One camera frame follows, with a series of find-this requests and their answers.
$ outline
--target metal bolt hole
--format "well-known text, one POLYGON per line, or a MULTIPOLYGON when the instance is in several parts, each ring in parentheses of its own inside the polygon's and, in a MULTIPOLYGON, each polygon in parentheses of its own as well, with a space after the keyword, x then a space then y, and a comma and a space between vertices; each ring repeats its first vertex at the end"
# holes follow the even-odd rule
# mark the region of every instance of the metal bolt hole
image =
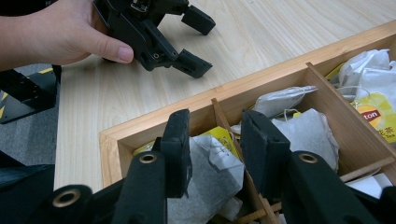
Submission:
POLYGON ((81 193, 78 189, 69 189, 56 196, 52 201, 52 205, 59 208, 66 207, 75 203, 80 196, 81 193))
POLYGON ((312 155, 306 154, 306 153, 300 154, 298 157, 300 158, 300 160, 308 162, 308 163, 318 162, 318 158, 316 158, 312 155))
POLYGON ((144 156, 140 157, 139 160, 142 163, 152 163, 157 160, 157 157, 155 155, 148 154, 148 155, 144 155, 144 156))

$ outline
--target fingernail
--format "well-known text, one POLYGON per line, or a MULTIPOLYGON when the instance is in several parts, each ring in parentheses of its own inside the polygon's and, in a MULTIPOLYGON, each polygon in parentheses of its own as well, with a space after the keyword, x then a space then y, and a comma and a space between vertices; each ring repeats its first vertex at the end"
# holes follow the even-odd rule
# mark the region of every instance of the fingernail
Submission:
POLYGON ((121 62, 130 63, 134 58, 134 51, 130 48, 120 47, 118 56, 121 62))

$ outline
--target lipton logo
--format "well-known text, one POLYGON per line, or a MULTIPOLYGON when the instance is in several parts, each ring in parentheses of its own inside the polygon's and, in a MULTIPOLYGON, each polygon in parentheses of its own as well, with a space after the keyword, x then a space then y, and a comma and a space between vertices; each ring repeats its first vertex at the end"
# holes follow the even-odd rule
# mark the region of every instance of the lipton logo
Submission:
POLYGON ((376 118, 381 117, 381 114, 379 113, 378 110, 366 111, 366 112, 363 112, 361 114, 369 122, 374 120, 374 119, 376 119, 376 118))
POLYGON ((359 113, 374 127, 376 128, 382 120, 381 114, 378 109, 372 105, 358 106, 359 113))

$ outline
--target wooden box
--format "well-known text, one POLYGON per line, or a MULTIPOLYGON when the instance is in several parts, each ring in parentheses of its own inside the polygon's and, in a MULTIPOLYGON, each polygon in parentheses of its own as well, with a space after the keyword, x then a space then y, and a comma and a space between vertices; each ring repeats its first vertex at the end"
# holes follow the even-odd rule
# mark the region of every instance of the wooden box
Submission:
MULTIPOLYGON (((396 150, 324 78, 337 65, 365 50, 390 49, 389 55, 395 60, 395 44, 393 21, 105 130, 100 133, 104 187, 126 175, 134 150, 162 136, 171 113, 188 108, 194 136, 218 125, 229 128, 238 123, 242 109, 267 92, 304 85, 315 85, 318 90, 307 94, 299 107, 303 111, 312 107, 327 116, 340 146, 341 179, 348 181, 382 167, 395 184, 396 150)), ((251 180, 245 183, 253 210, 237 223, 268 218, 274 222, 274 211, 280 205, 271 207, 257 195, 251 180)))

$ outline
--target yellow tea bag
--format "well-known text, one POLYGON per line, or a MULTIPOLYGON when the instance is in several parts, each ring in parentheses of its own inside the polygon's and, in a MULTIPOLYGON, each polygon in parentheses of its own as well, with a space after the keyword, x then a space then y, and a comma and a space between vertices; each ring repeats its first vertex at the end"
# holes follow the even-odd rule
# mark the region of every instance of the yellow tea bag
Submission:
POLYGON ((396 112, 384 94, 373 92, 352 104, 389 143, 396 142, 396 112))

